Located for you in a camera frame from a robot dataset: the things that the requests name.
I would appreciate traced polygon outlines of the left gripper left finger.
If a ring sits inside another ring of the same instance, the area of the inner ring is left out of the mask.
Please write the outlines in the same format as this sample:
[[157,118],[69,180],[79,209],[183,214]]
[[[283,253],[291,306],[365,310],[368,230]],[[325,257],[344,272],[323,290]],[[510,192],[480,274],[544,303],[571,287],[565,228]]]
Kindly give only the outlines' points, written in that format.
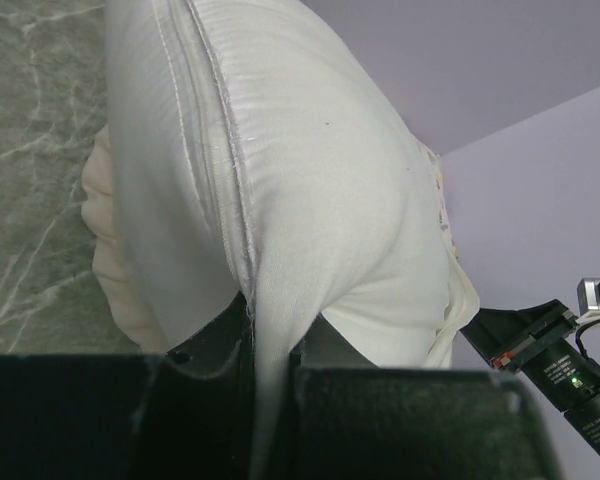
[[0,355],[0,479],[243,479],[246,302],[165,354]]

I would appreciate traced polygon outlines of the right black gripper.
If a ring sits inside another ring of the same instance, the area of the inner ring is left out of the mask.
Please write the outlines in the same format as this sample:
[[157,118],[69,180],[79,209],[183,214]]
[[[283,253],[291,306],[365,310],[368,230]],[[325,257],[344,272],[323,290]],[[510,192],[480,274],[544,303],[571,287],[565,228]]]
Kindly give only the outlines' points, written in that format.
[[600,366],[566,340],[576,315],[552,300],[521,310],[481,308],[460,332],[492,368],[522,372],[600,456]]

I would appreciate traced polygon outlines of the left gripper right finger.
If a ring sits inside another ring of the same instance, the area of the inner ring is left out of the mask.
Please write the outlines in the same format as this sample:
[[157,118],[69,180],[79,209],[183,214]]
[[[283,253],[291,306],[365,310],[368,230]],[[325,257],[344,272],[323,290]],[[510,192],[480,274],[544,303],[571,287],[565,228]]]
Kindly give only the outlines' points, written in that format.
[[325,319],[292,352],[294,479],[550,479],[533,399],[510,375],[373,366]]

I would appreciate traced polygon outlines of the grey pillowcase with cream ruffle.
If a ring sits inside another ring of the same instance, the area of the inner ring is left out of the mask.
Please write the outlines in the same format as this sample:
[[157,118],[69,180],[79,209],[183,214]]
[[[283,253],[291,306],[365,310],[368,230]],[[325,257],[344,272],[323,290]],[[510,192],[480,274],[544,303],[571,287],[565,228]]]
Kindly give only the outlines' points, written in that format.
[[[119,238],[113,222],[112,157],[109,131],[103,127],[96,135],[94,147],[82,171],[82,187],[87,195],[81,206],[86,226],[96,236],[92,261],[93,272],[102,288],[114,323],[142,351],[164,353],[171,345],[162,330],[145,311],[124,270]],[[451,366],[452,343],[460,329],[477,314],[480,300],[470,280],[450,251],[450,304],[445,324],[437,333],[423,366]]]

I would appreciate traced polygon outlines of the white pillow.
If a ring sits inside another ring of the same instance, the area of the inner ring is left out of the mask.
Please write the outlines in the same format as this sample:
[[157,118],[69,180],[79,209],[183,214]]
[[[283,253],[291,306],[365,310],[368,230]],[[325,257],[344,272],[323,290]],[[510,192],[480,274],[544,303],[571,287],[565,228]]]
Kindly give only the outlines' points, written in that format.
[[250,477],[316,317],[375,365],[447,366],[429,161],[334,31],[298,1],[110,1],[105,19],[124,264],[171,347],[245,296]]

